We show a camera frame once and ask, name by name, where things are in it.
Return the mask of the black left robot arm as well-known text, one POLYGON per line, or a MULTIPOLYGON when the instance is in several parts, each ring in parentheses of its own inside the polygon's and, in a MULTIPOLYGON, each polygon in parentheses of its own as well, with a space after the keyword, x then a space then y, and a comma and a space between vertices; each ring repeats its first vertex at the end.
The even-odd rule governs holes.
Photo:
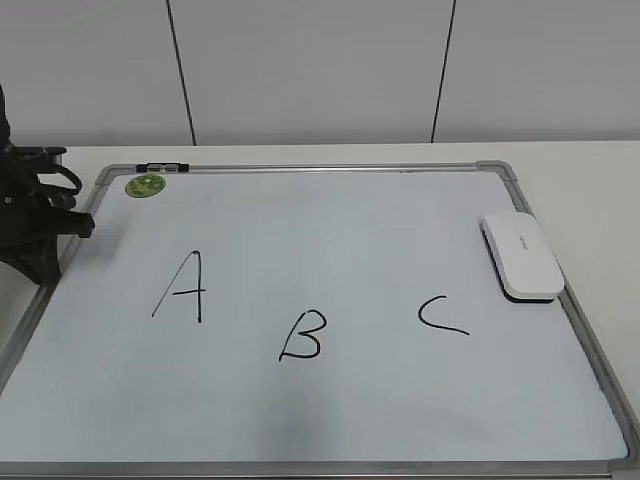
POLYGON ((1 261, 37 285, 61 277, 58 237, 89 238, 89 213, 76 212, 83 183, 58 160, 64 147, 17 147, 1 107, 1 261))

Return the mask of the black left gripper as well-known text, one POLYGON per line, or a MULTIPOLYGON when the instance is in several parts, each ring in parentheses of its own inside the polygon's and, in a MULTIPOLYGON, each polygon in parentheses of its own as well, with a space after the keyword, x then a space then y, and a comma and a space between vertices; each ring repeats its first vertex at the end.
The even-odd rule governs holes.
POLYGON ((66 150, 1 150, 1 262, 36 285, 55 286, 61 278, 57 238, 89 238, 95 228, 89 213, 76 212, 80 178, 58 162, 66 150))

